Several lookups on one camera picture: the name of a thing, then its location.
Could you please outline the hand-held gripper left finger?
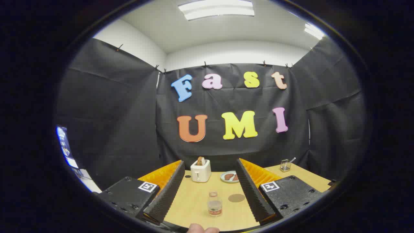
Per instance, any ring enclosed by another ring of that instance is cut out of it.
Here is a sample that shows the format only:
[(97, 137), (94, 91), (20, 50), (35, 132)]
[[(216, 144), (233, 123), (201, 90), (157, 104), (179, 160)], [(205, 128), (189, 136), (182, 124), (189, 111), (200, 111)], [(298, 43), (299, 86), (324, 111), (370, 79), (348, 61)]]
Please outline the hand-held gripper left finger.
[(185, 163), (178, 160), (140, 178), (124, 177), (97, 197), (127, 217), (159, 226), (170, 210), (184, 174)]

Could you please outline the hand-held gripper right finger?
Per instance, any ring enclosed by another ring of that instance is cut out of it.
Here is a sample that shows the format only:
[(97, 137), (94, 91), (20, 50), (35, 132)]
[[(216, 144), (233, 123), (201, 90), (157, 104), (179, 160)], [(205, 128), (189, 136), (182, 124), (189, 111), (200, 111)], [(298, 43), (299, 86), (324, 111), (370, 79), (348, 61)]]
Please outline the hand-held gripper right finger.
[(322, 196), (322, 192), (294, 175), (281, 178), (242, 158), (236, 160), (235, 171), (250, 210), (260, 225), (293, 215)]

